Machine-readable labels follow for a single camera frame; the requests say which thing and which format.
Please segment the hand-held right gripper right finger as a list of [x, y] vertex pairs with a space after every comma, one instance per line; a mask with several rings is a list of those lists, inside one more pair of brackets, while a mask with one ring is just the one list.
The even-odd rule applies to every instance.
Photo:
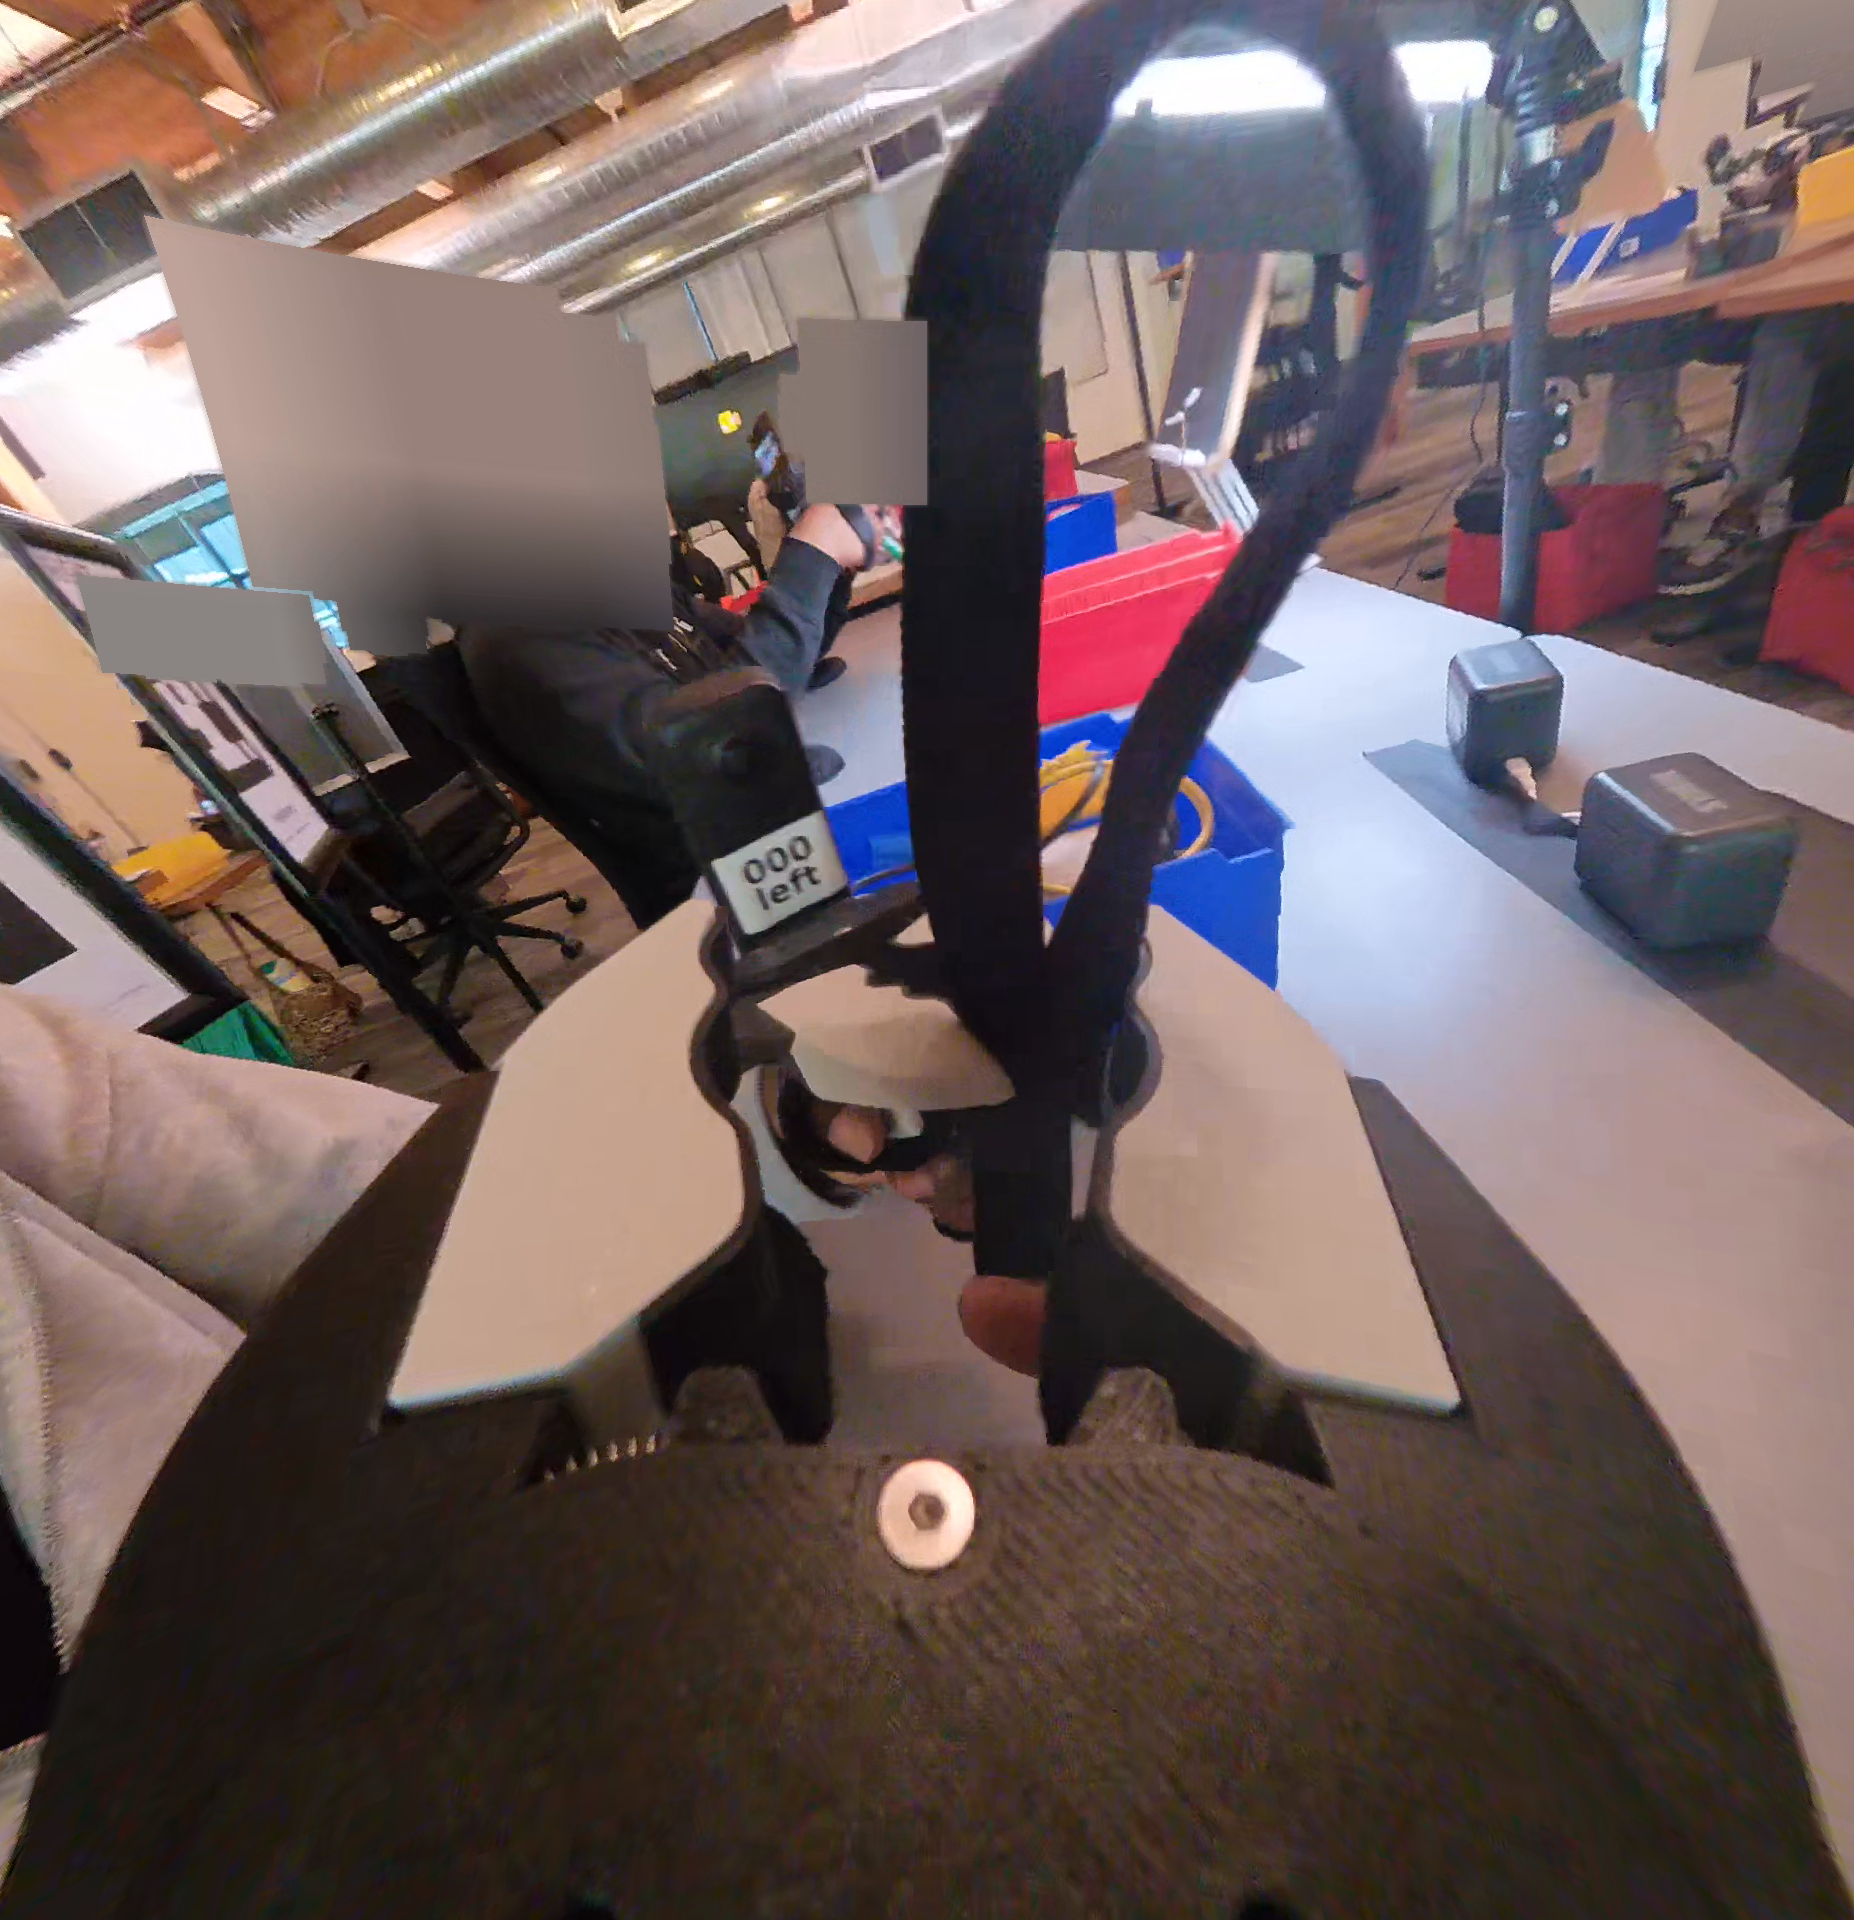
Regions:
[[1150, 927], [1107, 1099], [1048, 1287], [1050, 1441], [1143, 1373], [1188, 1441], [1328, 1483], [1312, 1405], [1463, 1409], [1355, 1088], [1287, 1001]]

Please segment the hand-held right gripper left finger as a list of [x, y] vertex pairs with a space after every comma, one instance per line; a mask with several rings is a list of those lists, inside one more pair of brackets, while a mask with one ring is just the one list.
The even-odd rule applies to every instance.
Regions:
[[573, 985], [493, 1078], [387, 1388], [407, 1412], [550, 1391], [599, 1450], [656, 1434], [643, 1329], [757, 1222], [752, 1146], [701, 1044], [716, 908], [692, 901]]

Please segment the grey desk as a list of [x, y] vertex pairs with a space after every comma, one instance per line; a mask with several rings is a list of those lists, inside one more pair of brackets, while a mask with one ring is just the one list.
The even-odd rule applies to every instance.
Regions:
[[1316, 568], [1215, 735], [1290, 816], [1280, 986], [1568, 1285], [1658, 1409], [1854, 1827], [1854, 1129], [1380, 775], [1482, 621]]

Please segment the dark desk mat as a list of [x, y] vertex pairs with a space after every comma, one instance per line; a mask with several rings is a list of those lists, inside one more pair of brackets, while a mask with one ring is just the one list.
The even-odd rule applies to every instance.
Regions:
[[1526, 833], [1515, 804], [1471, 786], [1441, 747], [1409, 740], [1369, 762], [1559, 918], [1854, 1130], [1854, 993], [1844, 982], [1774, 942], [1649, 950], [1587, 896], [1566, 838]]

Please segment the person's left hand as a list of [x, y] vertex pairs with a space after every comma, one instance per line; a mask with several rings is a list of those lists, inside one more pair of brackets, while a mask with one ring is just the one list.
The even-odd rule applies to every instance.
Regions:
[[810, 1116], [823, 1141], [822, 1174], [855, 1197], [886, 1193], [920, 1208], [940, 1236], [974, 1233], [974, 1186], [958, 1155], [915, 1167], [890, 1165], [890, 1116], [874, 1108], [814, 1102]]

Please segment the blue plastic bin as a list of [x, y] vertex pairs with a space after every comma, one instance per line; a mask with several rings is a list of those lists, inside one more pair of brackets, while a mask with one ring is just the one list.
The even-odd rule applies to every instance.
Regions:
[[[1050, 925], [1083, 876], [1102, 826], [1112, 762], [1130, 725], [1089, 715], [1039, 738], [1042, 895]], [[903, 783], [827, 810], [856, 895], [911, 880], [915, 843]], [[1234, 964], [1273, 986], [1287, 816], [1218, 748], [1188, 763], [1160, 843], [1150, 899]]]

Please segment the wicker basket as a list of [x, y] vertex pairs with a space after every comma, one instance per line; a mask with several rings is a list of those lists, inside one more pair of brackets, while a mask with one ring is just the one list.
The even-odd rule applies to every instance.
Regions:
[[352, 1044], [363, 1001], [334, 971], [277, 956], [261, 962], [258, 980], [297, 1065], [315, 1069]]

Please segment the black office chair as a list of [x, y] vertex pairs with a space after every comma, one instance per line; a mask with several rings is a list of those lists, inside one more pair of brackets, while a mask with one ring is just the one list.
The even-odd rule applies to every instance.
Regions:
[[529, 852], [529, 804], [427, 704], [400, 684], [363, 682], [340, 656], [302, 704], [323, 762], [312, 792], [335, 843], [324, 879], [335, 909], [401, 957], [405, 980], [458, 1035], [479, 964], [536, 1014], [541, 989], [514, 951], [578, 962], [589, 901], [511, 876]]

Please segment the red plastic bin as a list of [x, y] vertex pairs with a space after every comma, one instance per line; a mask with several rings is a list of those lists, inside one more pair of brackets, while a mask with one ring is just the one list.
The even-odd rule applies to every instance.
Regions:
[[1050, 572], [1042, 583], [1038, 722], [1138, 704], [1242, 539], [1184, 532]]

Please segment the patterned board on easel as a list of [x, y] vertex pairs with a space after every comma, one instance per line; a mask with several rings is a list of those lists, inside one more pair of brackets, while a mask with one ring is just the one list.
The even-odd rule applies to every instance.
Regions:
[[[102, 583], [177, 591], [155, 581], [122, 543], [5, 505], [0, 547], [96, 653]], [[194, 788], [262, 856], [278, 891], [326, 945], [335, 964], [364, 971], [452, 1069], [483, 1069], [460, 1025], [416, 985], [395, 941], [332, 899], [330, 879], [344, 855], [343, 836], [300, 771], [258, 728], [243, 703], [212, 678], [109, 674], [128, 690]]]

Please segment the large grey cube device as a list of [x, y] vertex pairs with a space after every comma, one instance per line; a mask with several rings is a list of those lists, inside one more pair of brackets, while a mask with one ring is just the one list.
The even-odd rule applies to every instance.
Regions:
[[1573, 876], [1649, 950], [1748, 950], [1780, 918], [1798, 848], [1789, 802], [1678, 752], [1590, 778]]

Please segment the black framed board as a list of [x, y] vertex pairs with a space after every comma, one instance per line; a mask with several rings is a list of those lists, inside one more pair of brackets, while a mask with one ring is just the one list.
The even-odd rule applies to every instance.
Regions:
[[243, 993], [0, 762], [0, 985], [173, 1044]]

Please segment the white leaning panel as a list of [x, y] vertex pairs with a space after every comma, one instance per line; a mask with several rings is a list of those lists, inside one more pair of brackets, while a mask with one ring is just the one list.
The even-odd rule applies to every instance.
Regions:
[[1230, 469], [1264, 331], [1277, 257], [1195, 253], [1184, 267], [1184, 311], [1156, 413], [1155, 460], [1189, 480]]

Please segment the red bag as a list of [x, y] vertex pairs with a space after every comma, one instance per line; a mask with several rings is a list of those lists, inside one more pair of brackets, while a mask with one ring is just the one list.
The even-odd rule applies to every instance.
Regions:
[[[1500, 615], [1502, 489], [1468, 493], [1449, 534], [1443, 599]], [[1559, 486], [1539, 537], [1537, 635], [1569, 635], [1658, 591], [1666, 493], [1658, 483]]]
[[1760, 662], [1799, 668], [1854, 695], [1854, 508], [1792, 534]]

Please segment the black tripod stand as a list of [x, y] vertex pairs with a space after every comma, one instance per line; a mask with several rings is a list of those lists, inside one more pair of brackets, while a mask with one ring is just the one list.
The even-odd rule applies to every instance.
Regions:
[[1502, 417], [1502, 525], [1497, 621], [1533, 633], [1539, 610], [1544, 469], [1551, 443], [1548, 337], [1559, 228], [1581, 206], [1612, 150], [1600, 124], [1578, 144], [1568, 130], [1621, 102], [1621, 68], [1607, 60], [1572, 3], [1524, 3], [1508, 15], [1495, 60], [1512, 130], [1500, 206], [1512, 267], [1512, 333]]

